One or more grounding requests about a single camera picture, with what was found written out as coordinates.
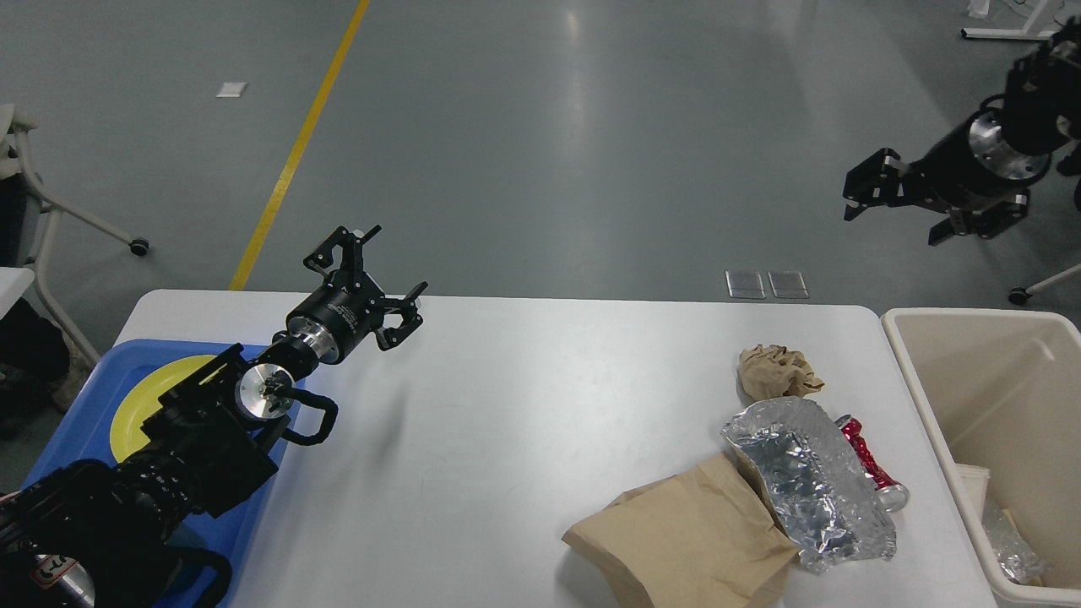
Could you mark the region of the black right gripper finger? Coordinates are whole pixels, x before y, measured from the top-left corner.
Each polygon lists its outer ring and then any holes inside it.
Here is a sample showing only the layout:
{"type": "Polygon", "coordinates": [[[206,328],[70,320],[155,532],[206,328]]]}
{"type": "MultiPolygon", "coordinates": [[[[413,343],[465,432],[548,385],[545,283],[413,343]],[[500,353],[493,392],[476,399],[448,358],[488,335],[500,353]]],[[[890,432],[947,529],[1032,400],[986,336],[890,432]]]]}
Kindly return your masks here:
{"type": "Polygon", "coordinates": [[[953,237],[977,235],[989,240],[1027,219],[1029,200],[1012,198],[980,212],[950,209],[947,219],[929,230],[929,246],[935,247],[953,237]]]}
{"type": "Polygon", "coordinates": [[[880,149],[849,170],[843,184],[848,201],[843,220],[853,222],[862,212],[876,207],[915,204],[912,191],[906,186],[911,166],[902,161],[894,149],[880,149]]]}

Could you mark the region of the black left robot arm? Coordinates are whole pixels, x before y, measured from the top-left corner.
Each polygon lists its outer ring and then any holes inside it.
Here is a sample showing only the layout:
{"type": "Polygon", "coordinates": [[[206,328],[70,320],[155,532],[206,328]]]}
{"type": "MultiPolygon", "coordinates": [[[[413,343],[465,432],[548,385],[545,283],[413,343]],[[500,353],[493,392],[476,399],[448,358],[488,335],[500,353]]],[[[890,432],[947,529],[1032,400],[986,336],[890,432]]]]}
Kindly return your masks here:
{"type": "Polygon", "coordinates": [[[190,566],[213,573],[193,604],[219,605],[231,563],[174,546],[172,536],[187,517],[221,517],[258,492],[279,470],[278,442],[324,442],[339,405],[301,380],[339,365],[368,335],[391,351],[421,327],[426,282],[391,298],[364,269],[363,248],[378,232],[331,232],[304,257],[320,287],[270,346],[246,359],[233,344],[165,389],[141,425],[145,447],[115,465],[77,459],[6,495],[3,605],[150,607],[190,566]]]}

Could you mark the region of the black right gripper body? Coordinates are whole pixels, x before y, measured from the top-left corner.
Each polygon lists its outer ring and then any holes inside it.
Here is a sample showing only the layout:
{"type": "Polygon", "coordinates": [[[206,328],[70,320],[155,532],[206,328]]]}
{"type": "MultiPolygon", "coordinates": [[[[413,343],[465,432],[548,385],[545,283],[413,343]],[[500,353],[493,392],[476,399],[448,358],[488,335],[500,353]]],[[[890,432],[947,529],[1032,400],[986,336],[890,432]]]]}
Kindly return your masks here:
{"type": "Polygon", "coordinates": [[[1054,150],[1050,118],[983,108],[911,162],[904,193],[942,213],[1014,222],[1027,215],[1029,190],[1046,176],[1054,150]]]}

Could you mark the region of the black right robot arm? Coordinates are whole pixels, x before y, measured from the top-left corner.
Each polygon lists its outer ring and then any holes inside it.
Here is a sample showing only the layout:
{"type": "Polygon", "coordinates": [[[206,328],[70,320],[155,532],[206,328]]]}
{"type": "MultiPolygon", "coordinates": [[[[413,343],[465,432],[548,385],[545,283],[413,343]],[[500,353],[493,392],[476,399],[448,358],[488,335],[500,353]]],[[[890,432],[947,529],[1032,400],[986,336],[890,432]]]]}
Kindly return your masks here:
{"type": "Polygon", "coordinates": [[[1068,27],[1013,62],[1002,93],[989,96],[912,162],[880,149],[849,170],[850,222],[877,207],[939,213],[936,246],[951,237],[992,239],[1026,219],[1030,190],[1053,155],[1078,141],[1078,30],[1068,27]]]}

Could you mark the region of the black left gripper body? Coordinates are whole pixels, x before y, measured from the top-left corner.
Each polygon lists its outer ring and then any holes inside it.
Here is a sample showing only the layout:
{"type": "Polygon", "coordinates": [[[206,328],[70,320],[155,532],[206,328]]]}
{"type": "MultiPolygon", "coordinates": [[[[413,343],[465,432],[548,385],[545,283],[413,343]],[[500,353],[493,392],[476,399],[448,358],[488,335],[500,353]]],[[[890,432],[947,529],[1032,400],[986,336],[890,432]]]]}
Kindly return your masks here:
{"type": "Polygon", "coordinates": [[[385,298],[371,285],[356,291],[321,285],[286,315],[285,342],[325,365],[341,364],[368,335],[375,336],[381,351],[390,351],[385,298]]]}

